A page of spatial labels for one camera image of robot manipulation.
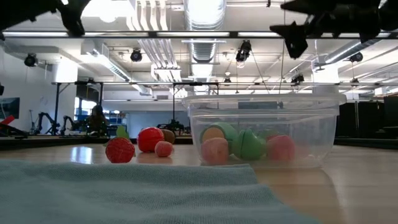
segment person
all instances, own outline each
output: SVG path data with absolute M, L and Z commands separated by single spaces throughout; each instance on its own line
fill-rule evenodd
M 105 118 L 102 106 L 96 105 L 93 107 L 91 110 L 91 116 L 87 118 L 87 123 L 91 131 L 96 131 L 100 135 L 104 135 L 106 133 L 108 121 Z

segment red toy apple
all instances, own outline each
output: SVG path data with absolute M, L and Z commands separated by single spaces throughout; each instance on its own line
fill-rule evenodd
M 106 157 L 112 163 L 127 163 L 134 156 L 136 149 L 130 140 L 126 138 L 114 138 L 106 146 Z
M 164 135 L 159 128 L 143 129 L 137 137 L 138 148 L 142 152 L 155 152 L 156 144 L 160 141 L 164 141 Z
M 267 141 L 267 157 L 273 161 L 292 161 L 295 157 L 293 139 L 286 135 L 275 136 Z
M 155 146 L 155 153 L 159 157 L 167 157 L 171 155 L 173 145 L 167 141 L 160 141 Z

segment plastic container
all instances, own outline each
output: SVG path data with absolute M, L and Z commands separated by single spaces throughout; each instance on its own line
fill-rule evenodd
M 204 165 L 316 167 L 331 151 L 343 94 L 205 95 L 182 100 Z

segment table surface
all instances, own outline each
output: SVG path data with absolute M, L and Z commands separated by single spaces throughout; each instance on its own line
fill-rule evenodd
M 0 159 L 109 163 L 98 144 L 0 151 Z M 131 162 L 200 166 L 192 145 L 177 145 L 167 158 L 137 153 Z M 323 223 L 398 223 L 398 151 L 335 146 L 318 169 L 258 169 L 287 205 Z

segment towel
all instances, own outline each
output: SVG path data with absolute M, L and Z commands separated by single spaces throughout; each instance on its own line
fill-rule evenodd
M 281 203 L 250 166 L 0 161 L 2 224 L 318 223 Z

